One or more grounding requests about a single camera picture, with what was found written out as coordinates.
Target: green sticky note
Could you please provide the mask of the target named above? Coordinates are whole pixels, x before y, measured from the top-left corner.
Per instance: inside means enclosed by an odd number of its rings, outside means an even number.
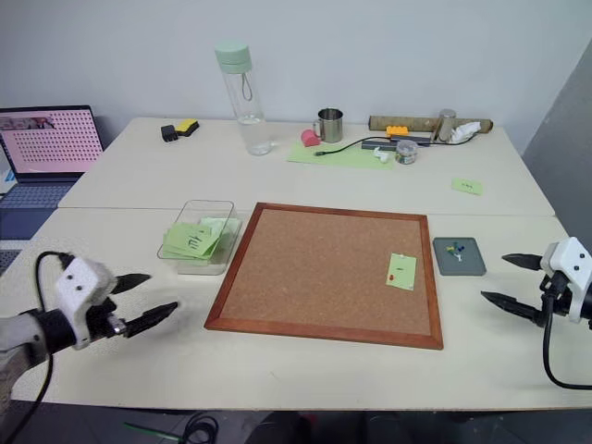
[[[214,254],[218,243],[220,243],[224,237],[233,236],[241,226],[241,221],[239,219],[225,219],[223,217],[203,217],[200,223],[210,227],[212,229],[212,235],[216,236],[216,241],[213,242],[200,256],[203,259],[209,259],[212,254]]]
[[[413,290],[415,284],[415,264],[417,259],[412,256],[393,253],[388,265],[387,285],[402,290]]]
[[[213,233],[213,230],[205,225],[175,224],[165,234],[163,243],[172,253],[200,257],[218,237],[219,233]]]
[[[209,261],[206,259],[198,259],[192,256],[186,256],[184,254],[177,254],[177,253],[173,253],[168,251],[167,249],[165,249],[163,247],[163,250],[161,252],[161,256],[163,259],[180,259],[183,261],[191,261],[192,265],[198,265],[198,266],[205,266],[205,265],[209,265]]]
[[[455,178],[452,180],[452,189],[456,191],[470,192],[477,196],[483,194],[483,185],[477,180]]]
[[[321,143],[320,145],[306,147],[297,142],[291,146],[288,162],[369,169],[393,168],[392,157],[386,164],[383,164],[379,159],[374,157],[372,150],[363,150],[360,148],[360,145],[351,146],[341,153],[315,155],[317,151],[335,151],[343,146],[345,144]]]

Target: metal canister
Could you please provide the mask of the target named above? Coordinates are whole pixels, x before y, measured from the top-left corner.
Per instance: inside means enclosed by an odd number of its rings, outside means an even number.
[[[440,131],[438,132],[438,139],[441,142],[450,140],[452,134],[452,124],[456,118],[456,111],[453,109],[443,109],[440,111]]]

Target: green mat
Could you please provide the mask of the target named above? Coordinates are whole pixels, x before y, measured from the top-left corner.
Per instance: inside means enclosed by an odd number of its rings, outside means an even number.
[[[345,144],[321,143],[317,146],[305,147],[300,142],[295,142],[290,149],[288,162],[300,162],[301,164],[332,165],[335,167],[392,169],[394,160],[391,157],[386,164],[374,157],[372,150],[363,150],[360,145],[351,146],[345,151],[336,154],[315,155],[317,151],[338,150]]]

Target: metal mug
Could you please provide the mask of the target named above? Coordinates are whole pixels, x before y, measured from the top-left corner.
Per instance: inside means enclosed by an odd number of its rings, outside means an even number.
[[[313,122],[313,131],[314,135],[320,137],[323,142],[339,142],[343,138],[343,113],[337,108],[321,109],[318,112],[318,120]]]
[[[456,111],[453,109],[443,109],[440,111],[440,130],[438,132],[438,138],[441,142],[447,142],[452,135],[452,128],[454,119],[456,118]]]

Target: laptop keyboard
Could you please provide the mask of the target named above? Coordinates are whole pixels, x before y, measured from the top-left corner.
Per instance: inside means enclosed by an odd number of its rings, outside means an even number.
[[[10,267],[20,250],[0,250],[0,276]]]
[[[0,200],[0,208],[56,208],[69,189],[69,185],[17,185]]]

